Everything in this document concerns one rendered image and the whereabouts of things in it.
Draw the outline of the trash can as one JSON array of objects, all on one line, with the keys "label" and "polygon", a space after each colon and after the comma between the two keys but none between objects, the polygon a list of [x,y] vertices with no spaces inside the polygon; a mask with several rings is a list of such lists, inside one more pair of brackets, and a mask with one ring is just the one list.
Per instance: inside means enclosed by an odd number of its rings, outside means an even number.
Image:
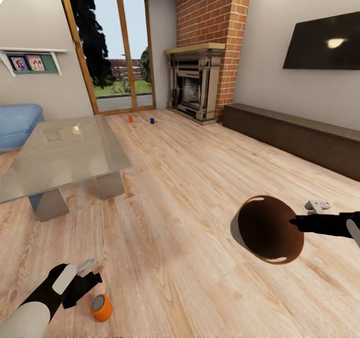
[{"label": "trash can", "polygon": [[[263,200],[252,200],[264,198]],[[296,213],[282,200],[269,195],[256,195],[247,199],[230,224],[237,243],[260,260],[273,265],[286,265],[302,253],[305,233],[289,220]],[[272,262],[285,258],[280,262]]]}]

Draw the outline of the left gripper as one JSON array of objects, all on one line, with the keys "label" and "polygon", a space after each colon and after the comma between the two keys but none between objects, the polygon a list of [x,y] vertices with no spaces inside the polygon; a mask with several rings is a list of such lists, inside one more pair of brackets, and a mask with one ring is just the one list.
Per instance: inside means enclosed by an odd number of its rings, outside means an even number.
[{"label": "left gripper", "polygon": [[75,305],[75,303],[81,299],[86,293],[88,293],[97,283],[102,283],[103,280],[99,273],[96,275],[94,272],[90,272],[85,277],[81,276],[81,286],[77,292],[71,296],[65,296],[63,299],[64,308],[70,308]]}]

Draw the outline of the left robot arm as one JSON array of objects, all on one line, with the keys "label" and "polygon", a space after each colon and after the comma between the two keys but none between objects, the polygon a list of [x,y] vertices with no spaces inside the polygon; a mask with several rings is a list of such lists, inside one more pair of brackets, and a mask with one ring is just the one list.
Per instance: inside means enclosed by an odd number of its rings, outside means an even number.
[{"label": "left robot arm", "polygon": [[90,259],[77,268],[72,263],[54,268],[46,280],[0,324],[0,338],[42,338],[62,302],[64,308],[70,308],[98,282],[103,282],[99,273],[81,276],[94,265],[95,260]]}]

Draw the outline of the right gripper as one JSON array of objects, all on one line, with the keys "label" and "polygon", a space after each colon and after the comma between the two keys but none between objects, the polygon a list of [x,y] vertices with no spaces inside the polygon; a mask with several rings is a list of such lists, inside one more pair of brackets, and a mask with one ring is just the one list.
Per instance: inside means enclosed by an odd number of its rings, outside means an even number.
[{"label": "right gripper", "polygon": [[296,219],[289,220],[297,225],[300,232],[314,232],[319,234],[333,235],[327,225],[329,214],[297,215]]}]

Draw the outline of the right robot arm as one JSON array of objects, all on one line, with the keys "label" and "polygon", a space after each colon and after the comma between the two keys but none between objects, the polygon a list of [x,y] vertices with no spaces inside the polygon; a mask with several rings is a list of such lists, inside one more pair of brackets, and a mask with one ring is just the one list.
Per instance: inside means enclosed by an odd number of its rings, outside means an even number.
[{"label": "right robot arm", "polygon": [[323,210],[331,208],[327,201],[309,201],[304,206],[308,215],[297,215],[289,220],[297,225],[300,232],[353,238],[360,248],[360,211],[341,212],[339,215],[324,214]]}]

